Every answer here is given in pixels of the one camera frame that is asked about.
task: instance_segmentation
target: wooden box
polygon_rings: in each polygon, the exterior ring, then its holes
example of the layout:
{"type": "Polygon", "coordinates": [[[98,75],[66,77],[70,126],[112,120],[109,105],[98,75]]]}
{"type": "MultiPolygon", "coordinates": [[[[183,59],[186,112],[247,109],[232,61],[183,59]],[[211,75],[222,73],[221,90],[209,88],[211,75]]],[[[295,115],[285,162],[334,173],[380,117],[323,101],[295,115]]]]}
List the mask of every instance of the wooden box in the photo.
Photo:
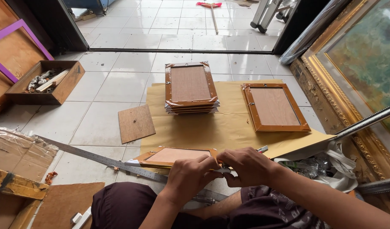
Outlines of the wooden box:
{"type": "Polygon", "coordinates": [[[61,105],[82,78],[85,70],[79,61],[41,60],[31,68],[5,95],[19,105],[61,105]],[[52,93],[24,93],[31,80],[53,68],[70,68],[69,73],[52,93]]]}

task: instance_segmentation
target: broom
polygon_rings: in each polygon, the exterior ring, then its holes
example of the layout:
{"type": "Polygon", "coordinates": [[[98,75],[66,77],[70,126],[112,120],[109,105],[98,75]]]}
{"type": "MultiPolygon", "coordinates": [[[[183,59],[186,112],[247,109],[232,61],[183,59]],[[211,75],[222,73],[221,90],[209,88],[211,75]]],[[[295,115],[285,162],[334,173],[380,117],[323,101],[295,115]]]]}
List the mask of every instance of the broom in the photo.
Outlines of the broom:
{"type": "Polygon", "coordinates": [[[215,23],[216,35],[218,35],[219,31],[218,31],[218,26],[216,25],[216,19],[215,19],[215,14],[213,13],[213,7],[220,7],[222,5],[222,3],[196,3],[196,5],[201,5],[201,6],[204,6],[207,8],[211,8],[213,23],[215,23]]]}

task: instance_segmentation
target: blue machine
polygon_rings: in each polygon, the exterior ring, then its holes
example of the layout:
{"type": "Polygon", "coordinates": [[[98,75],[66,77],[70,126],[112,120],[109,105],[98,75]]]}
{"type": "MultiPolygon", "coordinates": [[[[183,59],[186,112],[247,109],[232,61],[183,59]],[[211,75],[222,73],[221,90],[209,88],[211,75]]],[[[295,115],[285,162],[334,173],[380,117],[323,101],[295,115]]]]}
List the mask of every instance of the blue machine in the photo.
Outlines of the blue machine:
{"type": "Polygon", "coordinates": [[[115,0],[63,0],[66,8],[86,8],[95,14],[105,13],[104,9],[115,0]]]}

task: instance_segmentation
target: purple frame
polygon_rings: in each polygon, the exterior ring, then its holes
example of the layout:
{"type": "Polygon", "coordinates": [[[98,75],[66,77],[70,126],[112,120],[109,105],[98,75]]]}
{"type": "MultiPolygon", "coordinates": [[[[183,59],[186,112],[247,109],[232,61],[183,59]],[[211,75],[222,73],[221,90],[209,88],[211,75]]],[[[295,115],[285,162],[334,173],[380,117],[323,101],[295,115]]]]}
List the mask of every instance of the purple frame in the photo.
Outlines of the purple frame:
{"type": "MultiPolygon", "coordinates": [[[[45,49],[45,47],[39,42],[39,40],[36,38],[34,33],[31,31],[31,29],[28,27],[28,25],[25,23],[24,20],[20,19],[11,25],[7,26],[4,29],[0,30],[0,40],[7,36],[8,34],[16,31],[17,29],[23,27],[25,31],[29,34],[29,36],[32,38],[32,40],[35,42],[35,44],[38,46],[38,48],[44,53],[45,57],[48,60],[54,60],[54,58],[49,54],[48,50],[45,49]]],[[[2,72],[9,80],[11,80],[13,83],[16,83],[18,79],[0,63],[0,72],[2,72]]]]}

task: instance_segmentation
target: dark pants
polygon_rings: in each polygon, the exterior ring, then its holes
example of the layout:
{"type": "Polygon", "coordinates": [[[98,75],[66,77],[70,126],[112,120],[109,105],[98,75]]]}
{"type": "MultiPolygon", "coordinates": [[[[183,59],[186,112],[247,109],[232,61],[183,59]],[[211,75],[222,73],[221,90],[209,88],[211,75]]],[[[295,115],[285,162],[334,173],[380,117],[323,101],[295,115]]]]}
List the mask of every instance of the dark pants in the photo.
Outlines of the dark pants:
{"type": "MultiPolygon", "coordinates": [[[[267,186],[242,188],[242,204],[227,216],[203,220],[178,213],[172,228],[324,228],[309,211],[267,186]]],[[[147,185],[113,183],[93,196],[91,229],[136,229],[144,221],[157,194],[147,185]]]]}

